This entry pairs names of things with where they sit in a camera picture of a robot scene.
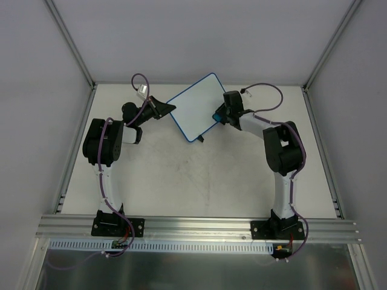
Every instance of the table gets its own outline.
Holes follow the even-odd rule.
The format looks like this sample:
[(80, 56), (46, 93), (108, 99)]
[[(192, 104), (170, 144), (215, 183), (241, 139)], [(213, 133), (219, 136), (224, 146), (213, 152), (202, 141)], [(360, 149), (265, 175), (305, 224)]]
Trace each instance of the table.
[[(152, 85), (151, 94), (166, 102), (189, 85)], [(224, 86), (225, 90), (242, 86)], [(281, 86), (282, 106), (261, 113), (275, 121), (294, 121), (307, 152), (296, 183), (296, 208), (306, 218), (336, 218), (331, 194), (300, 87)], [(245, 109), (270, 108), (276, 90), (259, 86), (243, 97)], [(93, 118), (122, 119), (126, 102), (142, 101), (131, 85), (97, 86), (83, 139)], [(274, 175), (265, 160), (264, 142), (247, 132), (218, 124), (188, 143), (171, 118), (144, 123), (140, 144), (123, 144), (116, 162), (125, 213), (139, 216), (267, 218), (274, 202)], [(62, 213), (95, 214), (99, 191), (93, 168), (79, 149)]]

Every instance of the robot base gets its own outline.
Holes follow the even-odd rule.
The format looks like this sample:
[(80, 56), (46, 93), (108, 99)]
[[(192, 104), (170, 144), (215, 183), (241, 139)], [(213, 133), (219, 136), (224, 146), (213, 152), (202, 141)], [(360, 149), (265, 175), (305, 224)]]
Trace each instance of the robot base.
[(251, 221), (250, 231), (253, 240), (304, 240), (304, 225), (296, 215), (288, 219), (280, 219), (271, 211), (267, 221)]
[[(134, 228), (135, 237), (144, 236), (145, 220), (137, 218), (128, 218)], [(97, 212), (97, 216), (93, 220), (91, 235), (93, 237), (123, 237), (126, 233), (128, 224), (115, 213), (104, 213), (102, 210)], [(132, 236), (132, 231), (129, 231), (129, 237)]]

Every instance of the gray panel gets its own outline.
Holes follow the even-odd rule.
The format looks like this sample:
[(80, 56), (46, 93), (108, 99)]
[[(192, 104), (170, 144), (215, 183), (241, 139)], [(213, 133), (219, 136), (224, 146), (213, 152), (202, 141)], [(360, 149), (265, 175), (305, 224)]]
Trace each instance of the gray panel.
[[(69, 266), (89, 255), (51, 250), (49, 259)], [(71, 271), (44, 266), (37, 289), (358, 289), (346, 245), (307, 245), (289, 263), (263, 255), (195, 253), (92, 259)]]
[(387, 2), (364, 1), (310, 91), (346, 218), (358, 222), (387, 289)]
[(96, 81), (307, 81), (351, 0), (56, 0)]
[(0, 288), (15, 289), (89, 87), (43, 1), (1, 1), (0, 39)]

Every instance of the blue edge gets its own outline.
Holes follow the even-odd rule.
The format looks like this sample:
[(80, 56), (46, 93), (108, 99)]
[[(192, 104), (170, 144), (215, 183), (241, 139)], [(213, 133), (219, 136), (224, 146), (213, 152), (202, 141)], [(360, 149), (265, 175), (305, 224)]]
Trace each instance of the blue edge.
[[(184, 93), (185, 91), (187, 91), (188, 89), (190, 89), (191, 87), (195, 86), (197, 83), (199, 83), (199, 82), (201, 82), (202, 80), (204, 80), (206, 77), (211, 76), (212, 74), (213, 74), (213, 75), (216, 77), (216, 79), (218, 80), (218, 82), (219, 82), (220, 86), (222, 87), (223, 91), (226, 92), (226, 90), (223, 88), (223, 85), (222, 85), (222, 83), (220, 82), (218, 76), (217, 76), (214, 72), (211, 72), (211, 73), (209, 73), (208, 75), (206, 75), (205, 77), (199, 79), (199, 80), (198, 80), (196, 83), (194, 83), (192, 86), (189, 86), (189, 87), (186, 88), (184, 91), (182, 91), (181, 93), (179, 93), (179, 94), (176, 95), (175, 97), (171, 98), (169, 101), (167, 101), (167, 104), (168, 104), (170, 101), (172, 101), (173, 99), (177, 98), (177, 97), (178, 97), (179, 95), (181, 95), (182, 93)], [(188, 140), (186, 134), (184, 133), (183, 130), (181, 130), (181, 127), (180, 127), (179, 124), (177, 123), (175, 117), (172, 115), (172, 113), (169, 113), (169, 114), (171, 115), (172, 119), (174, 119), (174, 121), (175, 121), (177, 127), (179, 128), (179, 130), (181, 131), (181, 133), (183, 133), (185, 139), (186, 139), (188, 142), (192, 143), (192, 142), (194, 142), (195, 140), (198, 139), (198, 138), (196, 137), (196, 138), (193, 139), (193, 140)], [(207, 130), (205, 130), (205, 131), (204, 131), (203, 133), (201, 133), (200, 135), (203, 135), (204, 133), (206, 133), (208, 130), (210, 130), (212, 127), (214, 127), (214, 126), (215, 126), (216, 124), (218, 124), (218, 123), (219, 123), (219, 121), (216, 121), (216, 123), (215, 123), (214, 125), (212, 125), (210, 128), (208, 128)]]

